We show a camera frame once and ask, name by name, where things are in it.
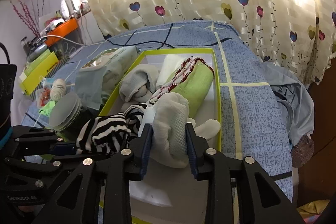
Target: silver bolt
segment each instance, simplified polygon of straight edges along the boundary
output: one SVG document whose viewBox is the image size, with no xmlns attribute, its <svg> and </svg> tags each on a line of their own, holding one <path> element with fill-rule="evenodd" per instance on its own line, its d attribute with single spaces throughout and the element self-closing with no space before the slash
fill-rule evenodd
<svg viewBox="0 0 336 224">
<path fill-rule="evenodd" d="M 91 158 L 87 158 L 87 159 L 83 160 L 84 165 L 90 165 L 92 163 L 93 163 L 93 160 Z"/>
<path fill-rule="evenodd" d="M 43 181 L 42 180 L 35 181 L 35 186 L 38 187 L 38 188 L 42 187 L 43 186 Z"/>
<path fill-rule="evenodd" d="M 127 156 L 127 155 L 129 155 L 130 153 L 132 153 L 132 150 L 126 148 L 126 149 L 121 150 L 121 153 L 122 153 L 124 156 Z"/>
<path fill-rule="evenodd" d="M 213 149 L 213 148 L 208 148 L 206 150 L 206 153 L 209 154 L 209 155 L 214 155 L 217 153 L 216 149 Z"/>
<path fill-rule="evenodd" d="M 248 163 L 248 164 L 253 164 L 255 162 L 255 160 L 252 157 L 246 157 L 245 162 Z"/>
<path fill-rule="evenodd" d="M 60 166 L 61 165 L 61 162 L 59 160 L 55 160 L 53 163 L 52 163 L 54 166 Z"/>
</svg>

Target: bed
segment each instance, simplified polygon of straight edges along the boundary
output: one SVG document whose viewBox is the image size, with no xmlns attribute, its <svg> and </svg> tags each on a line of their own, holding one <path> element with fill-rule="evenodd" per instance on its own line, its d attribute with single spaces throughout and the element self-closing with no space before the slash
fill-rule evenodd
<svg viewBox="0 0 336 224">
<path fill-rule="evenodd" d="M 54 76 L 74 90 L 77 72 L 103 50 L 136 45 L 140 50 L 211 47 L 216 54 L 222 108 L 222 152 L 229 157 L 254 157 L 292 200 L 292 162 L 288 135 L 276 99 L 256 55 L 229 24 L 184 21 L 143 27 L 84 47 Z M 22 125 L 46 127 L 48 118 L 32 104 Z"/>
</svg>

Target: plastic bag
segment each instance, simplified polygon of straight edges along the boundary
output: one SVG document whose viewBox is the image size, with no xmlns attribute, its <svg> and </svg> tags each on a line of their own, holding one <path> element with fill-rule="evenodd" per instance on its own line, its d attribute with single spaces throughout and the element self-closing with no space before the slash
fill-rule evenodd
<svg viewBox="0 0 336 224">
<path fill-rule="evenodd" d="M 35 94 L 37 108 L 44 107 L 50 101 L 50 90 L 53 79 L 43 78 L 41 82 L 43 88 L 38 89 Z"/>
</svg>

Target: gray garment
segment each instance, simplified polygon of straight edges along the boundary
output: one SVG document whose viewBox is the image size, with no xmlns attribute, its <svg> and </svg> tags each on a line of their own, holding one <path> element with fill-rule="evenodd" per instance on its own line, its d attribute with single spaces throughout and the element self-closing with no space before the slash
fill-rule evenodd
<svg viewBox="0 0 336 224">
<path fill-rule="evenodd" d="M 125 102 L 129 102 L 131 99 L 140 102 L 139 97 L 132 98 L 133 95 L 139 92 L 144 85 L 153 94 L 156 91 L 155 85 L 158 77 L 159 71 L 154 65 L 137 65 L 120 82 L 119 94 L 121 99 Z"/>
<path fill-rule="evenodd" d="M 314 131 L 314 102 L 305 86 L 289 70 L 271 63 L 262 63 L 263 74 L 277 97 L 282 118 L 286 124 L 292 145 L 297 145 L 302 136 Z"/>
</svg>

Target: stack of discs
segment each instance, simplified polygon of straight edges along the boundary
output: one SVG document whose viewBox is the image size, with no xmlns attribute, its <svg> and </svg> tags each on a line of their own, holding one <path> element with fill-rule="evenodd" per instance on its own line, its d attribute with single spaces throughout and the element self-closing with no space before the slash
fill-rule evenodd
<svg viewBox="0 0 336 224">
<path fill-rule="evenodd" d="M 70 92 L 54 106 L 49 117 L 49 125 L 56 131 L 64 131 L 78 117 L 81 109 L 81 99 L 75 92 Z"/>
</svg>

